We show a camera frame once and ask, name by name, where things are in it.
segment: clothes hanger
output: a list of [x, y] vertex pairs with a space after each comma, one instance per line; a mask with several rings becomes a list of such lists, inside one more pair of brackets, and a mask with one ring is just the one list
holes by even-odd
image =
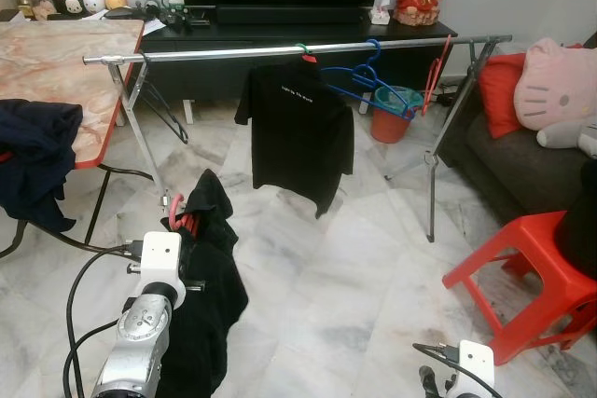
[[297, 44], [295, 44], [295, 47], [300, 47], [300, 48], [302, 48], [303, 50], [305, 50], [305, 52], [304, 52], [304, 53], [303, 53], [303, 55], [302, 55], [302, 59], [303, 59], [303, 60], [305, 60], [306, 62], [317, 62], [317, 58], [315, 58], [315, 57], [313, 56], [313, 53], [312, 53], [312, 51], [310, 51], [310, 50], [307, 48], [307, 46], [305, 46], [304, 44], [297, 43]]
[[404, 100], [404, 98], [402, 98], [402, 95], [400, 95], [394, 88], [392, 88], [391, 86], [389, 86], [388, 84], [386, 84], [385, 82], [380, 80], [377, 76], [377, 72], [375, 72], [375, 69], [371, 66], [371, 64], [373, 64], [375, 61], [377, 61], [382, 55], [381, 44], [376, 39], [368, 39], [367, 42], [373, 44], [377, 51], [375, 52], [375, 54], [373, 56], [371, 56], [367, 59], [366, 63], [359, 64], [353, 69], [350, 69], [348, 67], [339, 67], [339, 66], [326, 67], [324, 69], [321, 69], [322, 72], [339, 71], [339, 72], [349, 73], [349, 74], [351, 74], [352, 81], [356, 85], [363, 87], [363, 88], [367, 88], [368, 90], [375, 90], [378, 87], [385, 87], [385, 88], [389, 89], [404, 104], [404, 112], [402, 112], [402, 114], [399, 114], [396, 111], [394, 111], [393, 109], [390, 109], [389, 107], [384, 106], [383, 104], [372, 102], [371, 100], [363, 98], [362, 95], [358, 95], [357, 93], [351, 92], [349, 90], [339, 88], [338, 86], [329, 85], [329, 87], [338, 93], [343, 93], [345, 95], [349, 95], [350, 97], [353, 97], [360, 102], [365, 102], [367, 104], [371, 104], [372, 106], [382, 109], [385, 112], [392, 114], [393, 116], [398, 116], [398, 117], [404, 118], [406, 120], [412, 120], [415, 116], [415, 109], [409, 108], [409, 104]]
[[429, 75], [427, 76], [427, 83], [425, 85], [425, 96], [423, 101], [423, 115], [426, 114], [427, 108], [431, 103], [431, 97], [433, 96], [433, 92], [436, 89], [437, 81], [439, 79], [439, 74], [441, 74], [441, 69], [444, 65], [444, 60], [448, 54], [448, 49], [450, 48], [450, 40], [451, 34], [448, 34], [446, 38], [446, 44], [444, 45], [444, 49], [441, 52], [441, 56], [439, 58], [435, 58], [431, 62], [431, 67], [429, 68]]
[[[150, 64], [149, 58], [145, 55], [145, 53], [143, 51], [139, 51], [139, 53], [141, 54], [141, 56], [143, 56], [143, 59], [145, 60], [147, 67], [149, 67], [149, 64]], [[170, 130], [174, 133], [174, 135], [176, 137], [178, 137], [178, 139], [183, 144], [188, 144], [187, 130], [180, 123], [180, 121], [178, 121], [178, 118], [176, 118], [176, 116], [172, 112], [170, 105], [161, 96], [160, 91], [152, 83], [150, 83], [147, 80], [145, 81], [143, 88], [144, 88], [144, 90], [142, 90], [140, 92], [139, 98], [141, 98], [149, 106], [149, 108], [154, 112], [154, 114], [156, 114], [161, 119], [161, 121], [163, 121], [166, 124], [166, 126], [168, 126], [168, 128], [170, 128]], [[172, 123], [170, 121], [168, 121], [168, 119], [160, 113], [160, 111], [158, 110], [158, 107], [155, 104], [153, 104], [154, 101], [157, 102], [158, 104], [161, 104], [161, 106], [166, 111], [166, 115], [170, 118]]]
[[192, 213], [184, 213], [180, 219], [176, 219], [178, 204], [183, 200], [185, 200], [185, 197], [180, 193], [174, 197], [172, 204], [170, 205], [170, 212], [168, 213], [168, 225], [172, 232], [175, 232], [180, 227], [184, 227], [196, 239], [198, 236], [200, 217], [195, 216]]

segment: red bucket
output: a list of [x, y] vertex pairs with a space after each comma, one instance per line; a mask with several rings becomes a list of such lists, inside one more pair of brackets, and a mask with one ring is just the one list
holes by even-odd
[[[387, 87], [379, 88], [375, 91], [375, 103], [382, 104], [384, 107], [395, 111], [397, 114], [403, 114], [408, 107], [406, 117], [414, 117], [415, 107], [423, 105], [423, 96], [416, 90], [394, 87], [400, 97], [404, 99], [407, 104], [397, 98]], [[373, 120], [371, 121], [371, 135], [375, 140], [384, 144], [395, 144], [398, 142], [407, 129], [409, 128], [410, 120], [390, 114], [379, 107], [373, 111]]]
[[371, 135], [383, 144], [395, 144], [404, 137], [409, 124], [410, 120], [405, 120], [376, 107], [371, 121]]

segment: dark jacket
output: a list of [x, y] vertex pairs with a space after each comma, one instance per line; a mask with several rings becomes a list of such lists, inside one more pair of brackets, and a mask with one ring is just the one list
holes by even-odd
[[[205, 290], [187, 292], [183, 305], [174, 311], [170, 346], [161, 361], [158, 398], [212, 395], [226, 375], [228, 331], [248, 303], [232, 258], [238, 237], [226, 222], [232, 216], [232, 205], [210, 170], [203, 173], [188, 198], [185, 213], [191, 212], [201, 219], [198, 240], [184, 228], [178, 231], [183, 237], [185, 279], [205, 281]], [[168, 228], [167, 220], [161, 222]]]
[[56, 199], [75, 167], [71, 145], [82, 119], [78, 104], [0, 100], [0, 206], [8, 216], [55, 232], [75, 224]]

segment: black t-shirt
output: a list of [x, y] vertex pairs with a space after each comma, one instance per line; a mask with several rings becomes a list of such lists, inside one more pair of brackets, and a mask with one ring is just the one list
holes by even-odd
[[353, 111], [315, 62], [253, 69], [234, 120], [252, 123], [253, 187], [277, 185], [327, 212], [340, 177], [353, 173]]

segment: red table edge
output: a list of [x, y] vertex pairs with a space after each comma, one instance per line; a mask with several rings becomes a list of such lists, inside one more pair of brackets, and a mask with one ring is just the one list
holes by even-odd
[[[145, 29], [146, 25], [143, 23], [143, 27], [141, 27], [141, 33], [139, 33], [139, 37], [137, 38], [137, 44], [134, 48], [134, 52], [136, 53], [141, 47], [141, 39], [143, 39], [143, 30]], [[129, 83], [129, 78], [131, 77], [133, 63], [129, 64], [129, 70], [127, 71], [126, 76], [124, 77], [124, 85]], [[118, 97], [118, 101], [116, 103], [116, 107], [114, 108], [114, 114], [112, 114], [112, 119], [110, 120], [110, 127], [108, 128], [108, 132], [105, 135], [104, 144], [102, 145], [102, 149], [100, 153], [97, 155], [97, 158], [92, 160], [85, 160], [83, 162], [75, 162], [74, 170], [81, 170], [85, 168], [95, 168], [97, 167], [102, 161], [104, 161], [105, 152], [108, 149], [108, 145], [110, 144], [110, 138], [112, 137], [112, 132], [116, 126], [116, 119], [118, 117], [118, 113], [120, 112], [120, 106], [122, 105], [122, 98]]]

